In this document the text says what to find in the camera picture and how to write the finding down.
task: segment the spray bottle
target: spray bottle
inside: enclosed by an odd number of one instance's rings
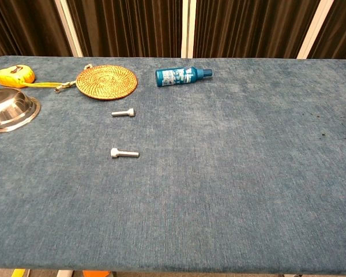
[[[197,80],[212,75],[213,71],[211,69],[197,69],[193,66],[189,68],[158,69],[155,71],[156,84],[158,87],[194,83]]]

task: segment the yellow tape measure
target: yellow tape measure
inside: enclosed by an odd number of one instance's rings
[[[12,88],[56,88],[62,83],[36,83],[33,84],[36,76],[33,70],[27,65],[14,65],[0,70],[0,84]]]

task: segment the screw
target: screw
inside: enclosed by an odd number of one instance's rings
[[[124,115],[129,115],[130,117],[134,117],[136,113],[134,112],[134,108],[130,108],[127,111],[114,111],[111,113],[113,117],[122,117]]]
[[[140,156],[140,153],[138,153],[138,152],[119,151],[116,148],[112,148],[110,150],[110,155],[113,158],[117,158],[119,156],[121,156],[121,157],[135,157],[135,158],[138,158]]]

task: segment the stainless steel bowl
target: stainless steel bowl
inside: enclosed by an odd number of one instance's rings
[[[40,112],[40,102],[15,88],[0,88],[0,133],[15,130]]]

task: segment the brown curtain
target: brown curtain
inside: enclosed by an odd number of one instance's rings
[[[72,55],[53,0],[0,0],[1,55]]]
[[[198,0],[194,57],[296,58],[319,0]]]
[[[346,59],[346,0],[334,0],[308,58]]]
[[[84,56],[180,57],[181,0],[67,0]]]

